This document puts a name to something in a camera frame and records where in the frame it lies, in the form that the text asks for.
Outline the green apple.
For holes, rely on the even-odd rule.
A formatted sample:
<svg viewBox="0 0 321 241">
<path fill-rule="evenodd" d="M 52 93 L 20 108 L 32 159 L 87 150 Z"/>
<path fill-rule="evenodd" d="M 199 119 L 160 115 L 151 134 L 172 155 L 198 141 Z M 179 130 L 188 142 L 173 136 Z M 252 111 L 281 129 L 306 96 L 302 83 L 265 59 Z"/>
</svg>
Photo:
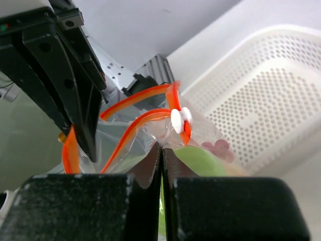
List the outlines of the green apple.
<svg viewBox="0 0 321 241">
<path fill-rule="evenodd" d="M 179 149 L 174 149 L 174 154 L 188 168 L 199 176 L 227 176 L 227 171 L 223 167 L 220 159 L 211 152 L 195 146 L 185 146 Z M 165 219 L 165 201 L 163 181 L 160 186 L 159 198 L 159 219 L 158 219 L 158 234 L 166 236 L 166 219 Z"/>
</svg>

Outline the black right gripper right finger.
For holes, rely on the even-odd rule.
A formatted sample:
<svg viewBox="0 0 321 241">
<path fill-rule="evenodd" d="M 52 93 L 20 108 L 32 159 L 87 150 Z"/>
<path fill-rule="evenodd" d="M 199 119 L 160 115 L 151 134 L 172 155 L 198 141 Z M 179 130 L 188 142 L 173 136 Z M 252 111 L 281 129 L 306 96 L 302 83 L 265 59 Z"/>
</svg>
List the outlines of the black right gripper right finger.
<svg viewBox="0 0 321 241">
<path fill-rule="evenodd" d="M 163 150 L 167 240 L 310 240 L 281 179 L 201 177 Z"/>
</svg>

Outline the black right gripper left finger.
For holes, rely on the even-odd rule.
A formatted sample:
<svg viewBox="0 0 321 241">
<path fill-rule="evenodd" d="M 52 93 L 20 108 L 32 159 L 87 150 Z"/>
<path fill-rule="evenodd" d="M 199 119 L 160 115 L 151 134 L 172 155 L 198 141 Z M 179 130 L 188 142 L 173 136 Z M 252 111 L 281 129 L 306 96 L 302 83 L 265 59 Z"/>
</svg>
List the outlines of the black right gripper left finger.
<svg viewBox="0 0 321 241">
<path fill-rule="evenodd" d="M 1 240 L 157 240 L 161 148 L 124 174 L 48 174 L 18 190 Z"/>
</svg>

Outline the clear orange zip bag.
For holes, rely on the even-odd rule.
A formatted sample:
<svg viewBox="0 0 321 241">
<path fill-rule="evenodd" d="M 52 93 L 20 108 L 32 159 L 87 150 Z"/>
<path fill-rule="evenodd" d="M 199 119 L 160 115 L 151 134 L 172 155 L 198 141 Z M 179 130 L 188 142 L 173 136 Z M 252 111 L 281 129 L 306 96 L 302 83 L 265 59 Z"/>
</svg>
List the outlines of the clear orange zip bag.
<svg viewBox="0 0 321 241">
<path fill-rule="evenodd" d="M 202 147 L 203 142 L 226 140 L 208 118 L 180 95 L 180 85 L 176 81 L 151 87 L 104 105 L 95 133 L 96 162 L 81 149 L 71 129 L 62 149 L 65 173 L 124 173 L 142 163 L 156 146 L 173 151 L 195 146 L 208 151 Z M 227 176 L 247 176 L 235 161 L 221 162 Z"/>
</svg>

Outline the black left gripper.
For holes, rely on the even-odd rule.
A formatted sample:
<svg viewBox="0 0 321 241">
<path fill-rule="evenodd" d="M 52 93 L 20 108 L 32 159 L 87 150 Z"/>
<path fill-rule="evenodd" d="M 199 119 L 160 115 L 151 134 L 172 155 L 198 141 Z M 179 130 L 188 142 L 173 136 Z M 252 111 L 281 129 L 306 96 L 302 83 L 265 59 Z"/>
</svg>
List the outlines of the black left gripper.
<svg viewBox="0 0 321 241">
<path fill-rule="evenodd" d="M 75 6 L 1 18 L 1 71 L 58 126 L 73 125 L 96 162 L 95 132 L 106 80 Z"/>
</svg>

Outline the red grape bunch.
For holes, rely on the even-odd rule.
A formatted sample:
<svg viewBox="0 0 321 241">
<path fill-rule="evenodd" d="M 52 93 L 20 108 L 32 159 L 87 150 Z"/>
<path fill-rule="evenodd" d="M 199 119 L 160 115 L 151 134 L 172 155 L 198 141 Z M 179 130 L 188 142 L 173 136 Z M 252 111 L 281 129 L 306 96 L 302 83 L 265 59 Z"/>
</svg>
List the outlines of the red grape bunch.
<svg viewBox="0 0 321 241">
<path fill-rule="evenodd" d="M 210 151 L 219 159 L 232 163 L 235 161 L 234 154 L 229 150 L 229 143 L 226 140 L 219 139 L 214 144 L 210 142 L 203 142 L 202 147 Z"/>
</svg>

